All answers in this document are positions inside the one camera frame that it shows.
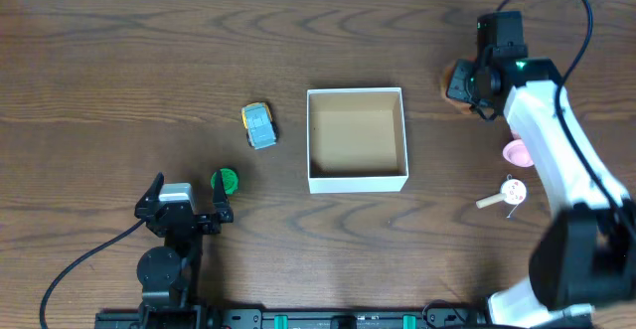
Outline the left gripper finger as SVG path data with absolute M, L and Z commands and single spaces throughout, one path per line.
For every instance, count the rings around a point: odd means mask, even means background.
M 218 213 L 225 213 L 230 207 L 226 194 L 222 170 L 219 169 L 213 174 L 213 205 Z
M 152 204 L 157 203 L 159 201 L 159 195 L 161 189 L 164 184 L 164 175 L 162 172 L 159 172 L 154 180 L 152 181 L 150 187 L 146 190 L 146 192 L 142 195 L 139 200 L 139 208 L 140 209 L 148 209 Z

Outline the brown plush toy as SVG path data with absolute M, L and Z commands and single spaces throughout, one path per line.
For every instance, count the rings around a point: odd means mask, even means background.
M 451 99 L 447 96 L 447 90 L 450 85 L 454 70 L 455 70 L 454 62 L 450 63 L 443 70 L 440 77 L 440 81 L 439 81 L 440 96 L 446 103 L 453 106 L 459 113 L 469 115 L 472 113 L 469 104 Z

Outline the pink duck toy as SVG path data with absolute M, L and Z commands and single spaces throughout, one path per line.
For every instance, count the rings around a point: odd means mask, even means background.
M 521 136 L 512 131 L 512 140 L 502 150 L 503 158 L 509 163 L 522 168 L 534 166 L 534 161 Z

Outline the small wooden rattle drum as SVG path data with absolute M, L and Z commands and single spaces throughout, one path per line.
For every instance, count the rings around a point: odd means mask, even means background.
M 506 203 L 512 207 L 507 215 L 507 219 L 511 219 L 517 208 L 527 197 L 528 190 L 526 185 L 521 180 L 514 178 L 512 175 L 508 175 L 498 193 L 477 200 L 475 205 L 478 209 L 483 209 L 497 203 Z

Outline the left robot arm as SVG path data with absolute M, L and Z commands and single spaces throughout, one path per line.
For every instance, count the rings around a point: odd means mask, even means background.
M 234 220 L 223 172 L 213 175 L 213 210 L 197 214 L 192 186 L 166 184 L 159 173 L 134 208 L 134 216 L 164 244 L 138 261 L 143 328 L 218 328 L 219 314 L 198 298 L 203 237 Z

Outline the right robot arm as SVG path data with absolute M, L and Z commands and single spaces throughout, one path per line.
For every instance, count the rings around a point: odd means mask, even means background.
M 450 75 L 447 97 L 504 117 L 521 138 L 553 216 L 528 277 L 488 298 L 495 326 L 566 326 L 635 297 L 635 203 L 577 123 L 563 81 L 551 60 L 529 57 L 518 11 L 479 17 L 477 56 Z

